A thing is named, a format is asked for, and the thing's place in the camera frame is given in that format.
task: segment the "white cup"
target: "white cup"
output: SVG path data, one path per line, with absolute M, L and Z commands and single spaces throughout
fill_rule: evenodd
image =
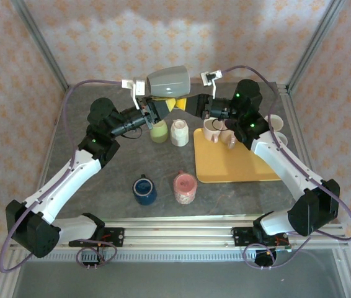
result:
M 203 135 L 206 140 L 217 143 L 224 123 L 217 118 L 209 118 L 203 121 Z
M 232 149 L 236 145 L 235 133 L 232 130 L 222 131 L 220 133 L 220 140 L 228 146 L 228 149 Z
M 283 128 L 284 122 L 283 119 L 275 114 L 272 114 L 270 116 L 270 123 L 272 124 L 273 130 L 278 132 Z
M 285 146 L 287 146 L 288 140 L 284 134 L 282 134 L 281 132 L 275 132 L 275 135 Z
M 174 146 L 182 147 L 188 144 L 189 128 L 185 120 L 177 119 L 173 121 L 170 129 L 171 143 Z

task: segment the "gray table surface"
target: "gray table surface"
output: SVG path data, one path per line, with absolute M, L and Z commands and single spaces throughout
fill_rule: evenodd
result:
M 217 96 L 231 98 L 236 83 L 217 85 Z M 263 101 L 260 111 L 268 112 L 273 95 L 265 84 L 260 84 Z M 210 93 L 211 89 L 193 84 L 191 94 Z M 130 91 L 118 86 L 82 86 L 72 94 L 67 106 L 68 123 L 75 142 L 79 143 L 86 133 L 87 115 L 91 103 L 100 97 L 108 97 L 119 111 L 133 106 Z M 275 114 L 284 120 L 284 133 L 289 149 L 296 154 L 295 143 L 281 100 Z M 282 210 L 292 206 L 293 198 L 281 181 L 250 183 L 201 183 L 197 196 L 189 205 L 181 205 L 173 195 L 172 182 L 179 170 L 196 176 L 193 131 L 202 126 L 203 120 L 181 110 L 175 110 L 166 118 L 170 129 L 174 119 L 184 119 L 189 126 L 189 143 L 175 147 L 171 141 L 158 144 L 151 141 L 149 130 L 137 140 L 118 138 L 120 149 L 110 163 L 88 180 L 68 201 L 58 218 L 75 217 L 90 212 L 102 219 L 125 217 L 166 217 L 188 215 L 260 214 Z M 46 181 L 54 176 L 71 156 L 71 148 L 62 124 L 59 125 L 49 160 Z M 158 190 L 156 201 L 141 206 L 133 197 L 131 187 L 141 174 L 154 181 Z

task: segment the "mug handle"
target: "mug handle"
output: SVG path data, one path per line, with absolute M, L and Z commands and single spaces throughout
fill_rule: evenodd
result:
M 228 149 L 232 149 L 236 145 L 236 137 L 235 135 L 231 135 L 231 139 L 228 142 Z
M 218 136 L 217 135 L 213 135 L 212 137 L 211 137 L 211 140 L 213 141 L 213 142 L 218 142 Z

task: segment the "yellow tray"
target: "yellow tray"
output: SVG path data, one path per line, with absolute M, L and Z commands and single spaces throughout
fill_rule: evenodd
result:
M 193 133 L 196 174 L 204 183 L 275 181 L 280 178 L 257 155 L 237 142 L 233 149 L 205 139 L 202 129 Z

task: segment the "yellow object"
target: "yellow object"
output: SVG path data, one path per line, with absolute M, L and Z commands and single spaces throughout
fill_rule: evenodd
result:
M 185 108 L 187 107 L 187 99 L 186 98 L 178 99 L 175 106 L 185 111 Z
M 163 143 L 167 140 L 167 124 L 165 121 L 159 121 L 153 125 L 153 128 L 149 131 L 152 141 L 155 143 Z
M 209 142 L 202 129 L 193 133 L 196 174 L 204 183 L 275 181 L 280 178 L 260 157 L 236 142 L 230 150 L 222 143 Z
M 166 99 L 166 104 L 167 104 L 167 108 L 169 109 L 169 112 L 171 112 L 174 106 L 176 105 L 176 99 L 175 98 Z

